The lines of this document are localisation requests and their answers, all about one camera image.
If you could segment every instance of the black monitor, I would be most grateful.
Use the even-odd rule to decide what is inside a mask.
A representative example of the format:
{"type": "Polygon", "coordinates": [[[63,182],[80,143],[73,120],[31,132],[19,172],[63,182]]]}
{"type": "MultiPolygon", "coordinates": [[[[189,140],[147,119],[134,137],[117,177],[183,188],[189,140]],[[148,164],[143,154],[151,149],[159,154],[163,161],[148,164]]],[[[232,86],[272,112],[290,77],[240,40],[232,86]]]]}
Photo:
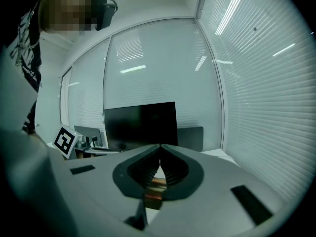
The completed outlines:
{"type": "Polygon", "coordinates": [[[104,110],[109,148],[131,150],[148,144],[178,145],[175,102],[104,110]]]}
{"type": "Polygon", "coordinates": [[[100,133],[100,130],[98,128],[90,128],[90,127],[74,125],[74,129],[78,133],[89,137],[90,142],[92,142],[93,136],[97,136],[99,146],[102,147],[101,133],[100,133]]]}

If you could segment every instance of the black slot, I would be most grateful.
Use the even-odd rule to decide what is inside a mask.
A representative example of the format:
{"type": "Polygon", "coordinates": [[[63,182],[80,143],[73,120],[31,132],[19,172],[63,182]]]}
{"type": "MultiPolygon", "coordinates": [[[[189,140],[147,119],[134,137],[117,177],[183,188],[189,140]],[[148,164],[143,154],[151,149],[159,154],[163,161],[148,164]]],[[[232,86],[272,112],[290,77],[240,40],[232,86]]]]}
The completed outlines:
{"type": "Polygon", "coordinates": [[[83,166],[83,167],[79,167],[79,168],[72,168],[70,171],[72,172],[73,175],[77,175],[80,173],[84,173],[90,170],[95,169],[94,166],[92,165],[87,165],[87,166],[83,166]]]}
{"type": "Polygon", "coordinates": [[[246,186],[236,186],[231,190],[256,225],[260,225],[272,217],[272,213],[246,186]]]}

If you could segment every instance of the computer monitor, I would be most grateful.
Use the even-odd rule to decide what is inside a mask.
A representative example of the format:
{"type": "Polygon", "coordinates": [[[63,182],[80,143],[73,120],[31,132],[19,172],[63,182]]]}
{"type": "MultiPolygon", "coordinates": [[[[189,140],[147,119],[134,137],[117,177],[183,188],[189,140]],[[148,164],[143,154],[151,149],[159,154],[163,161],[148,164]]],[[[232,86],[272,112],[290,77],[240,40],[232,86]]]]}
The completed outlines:
{"type": "Polygon", "coordinates": [[[90,142],[92,142],[93,136],[97,136],[99,146],[102,147],[101,133],[100,133],[100,130],[98,128],[90,128],[90,127],[74,125],[74,129],[78,133],[89,137],[90,142]]]}
{"type": "Polygon", "coordinates": [[[109,148],[178,145],[175,102],[105,109],[104,123],[109,148]]]}

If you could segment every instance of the person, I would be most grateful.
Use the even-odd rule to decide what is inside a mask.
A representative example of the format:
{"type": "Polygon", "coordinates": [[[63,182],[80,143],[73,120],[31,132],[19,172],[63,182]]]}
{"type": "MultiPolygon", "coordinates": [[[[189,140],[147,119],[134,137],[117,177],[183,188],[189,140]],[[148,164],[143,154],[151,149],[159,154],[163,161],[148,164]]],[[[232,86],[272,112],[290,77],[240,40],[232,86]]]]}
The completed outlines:
{"type": "MultiPolygon", "coordinates": [[[[5,23],[1,24],[3,43],[0,44],[6,47],[15,68],[38,93],[41,81],[40,33],[86,31],[93,26],[100,30],[109,25],[117,4],[108,5],[107,0],[7,0],[2,8],[5,8],[5,23]],[[107,8],[111,8],[110,20],[104,19],[107,8]]],[[[28,134],[36,133],[35,110],[36,102],[22,127],[28,134]]]]}

